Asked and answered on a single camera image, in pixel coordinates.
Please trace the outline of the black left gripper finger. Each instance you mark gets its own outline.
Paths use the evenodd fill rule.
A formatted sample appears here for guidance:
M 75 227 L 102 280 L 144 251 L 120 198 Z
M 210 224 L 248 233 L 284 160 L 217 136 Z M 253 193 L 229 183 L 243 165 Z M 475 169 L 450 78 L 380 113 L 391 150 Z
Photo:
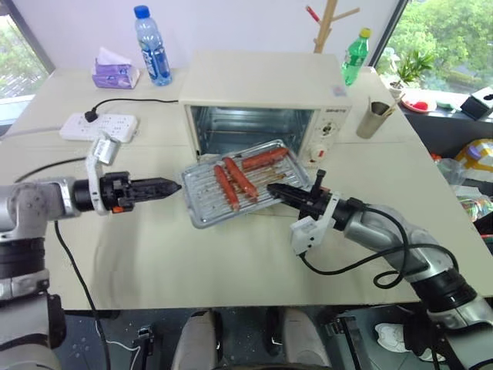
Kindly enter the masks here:
M 175 181 L 162 177 L 132 180 L 131 186 L 139 191 L 179 191 L 182 188 Z
M 181 189 L 182 187 L 137 187 L 130 192 L 130 198 L 132 202 L 161 200 L 172 196 Z

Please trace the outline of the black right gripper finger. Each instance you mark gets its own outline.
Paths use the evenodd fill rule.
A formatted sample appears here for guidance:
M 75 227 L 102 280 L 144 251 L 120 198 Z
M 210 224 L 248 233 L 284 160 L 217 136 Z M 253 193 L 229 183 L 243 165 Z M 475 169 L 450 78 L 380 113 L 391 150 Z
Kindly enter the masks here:
M 307 191 L 284 183 L 270 183 L 267 185 L 267 191 L 272 197 L 282 201 L 307 201 L 309 199 Z
M 269 193 L 289 207 L 302 210 L 307 203 L 305 190 L 270 190 Z

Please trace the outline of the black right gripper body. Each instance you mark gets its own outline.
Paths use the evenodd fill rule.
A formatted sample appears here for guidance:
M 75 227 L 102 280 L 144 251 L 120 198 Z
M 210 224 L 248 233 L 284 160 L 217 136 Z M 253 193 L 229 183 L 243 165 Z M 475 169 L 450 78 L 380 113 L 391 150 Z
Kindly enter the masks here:
M 298 219 L 310 217 L 313 220 L 319 220 L 327 209 L 328 202 L 331 198 L 331 192 L 328 188 L 322 186 L 322 181 L 326 175 L 325 170 L 318 170 L 316 179 L 310 188 L 309 195 L 300 208 Z

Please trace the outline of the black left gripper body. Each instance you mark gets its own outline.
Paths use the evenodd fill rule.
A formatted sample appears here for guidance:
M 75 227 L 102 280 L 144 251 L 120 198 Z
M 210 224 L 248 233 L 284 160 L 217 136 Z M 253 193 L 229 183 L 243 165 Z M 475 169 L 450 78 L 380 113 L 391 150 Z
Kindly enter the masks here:
M 106 173 L 99 185 L 105 210 L 120 214 L 134 209 L 134 203 L 128 200 L 129 172 Z

